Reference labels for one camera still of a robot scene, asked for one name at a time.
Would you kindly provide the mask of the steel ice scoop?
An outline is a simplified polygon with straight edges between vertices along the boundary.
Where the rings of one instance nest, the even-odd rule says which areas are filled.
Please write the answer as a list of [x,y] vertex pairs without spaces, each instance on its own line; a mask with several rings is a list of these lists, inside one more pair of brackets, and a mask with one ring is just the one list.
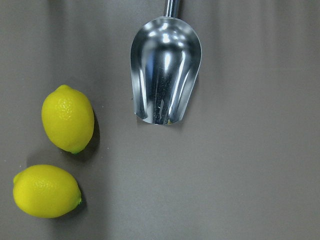
[[131,45],[134,114],[153,125],[183,119],[201,65],[200,39],[178,18],[179,7],[167,0],[164,15],[144,24]]

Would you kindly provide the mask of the yellow lemon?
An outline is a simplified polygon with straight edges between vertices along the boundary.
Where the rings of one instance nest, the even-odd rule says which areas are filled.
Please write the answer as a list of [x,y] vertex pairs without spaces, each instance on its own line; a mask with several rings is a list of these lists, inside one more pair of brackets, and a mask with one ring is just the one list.
[[38,218],[57,218],[82,202],[76,179],[62,168],[33,165],[13,178],[13,199],[25,213]]
[[45,98],[41,120],[49,140],[72,154],[84,150],[93,136],[95,117],[91,102],[66,84]]

